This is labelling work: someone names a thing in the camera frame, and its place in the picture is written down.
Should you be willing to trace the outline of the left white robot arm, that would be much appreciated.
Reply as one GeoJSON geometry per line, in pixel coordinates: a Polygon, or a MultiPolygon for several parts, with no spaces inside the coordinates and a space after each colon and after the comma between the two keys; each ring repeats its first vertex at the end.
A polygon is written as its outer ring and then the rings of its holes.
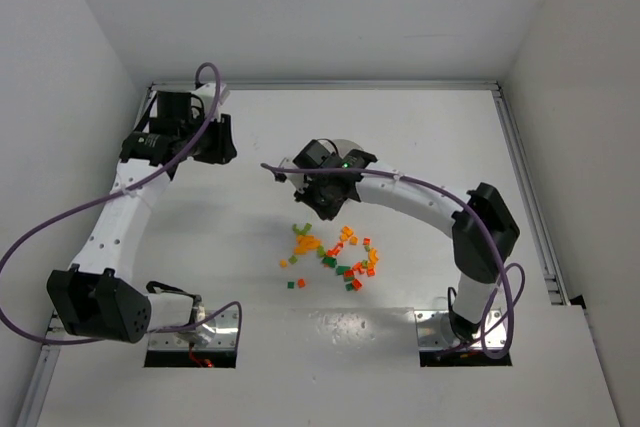
{"type": "Polygon", "coordinates": [[[180,162],[224,165],[237,155],[231,117],[220,112],[223,91],[159,91],[123,141],[112,186],[80,252],[54,270],[47,292],[67,334],[92,341],[140,341],[155,331],[191,331],[204,315],[197,294],[151,281],[132,286],[136,252],[154,205],[180,162]]]}

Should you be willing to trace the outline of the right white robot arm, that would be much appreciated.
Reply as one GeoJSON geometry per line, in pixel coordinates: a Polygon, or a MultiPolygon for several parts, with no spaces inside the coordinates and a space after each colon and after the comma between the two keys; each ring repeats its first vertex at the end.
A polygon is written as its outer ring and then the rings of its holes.
{"type": "Polygon", "coordinates": [[[293,173],[280,176],[294,198],[320,219],[332,220],[347,201],[378,205],[420,220],[453,243],[460,272],[457,295],[448,307],[451,334],[470,341],[480,329],[490,294],[501,278],[493,253],[512,253],[520,229],[501,194],[480,183],[459,203],[422,185],[396,179],[398,172],[352,142],[311,140],[294,158],[280,163],[293,173]]]}

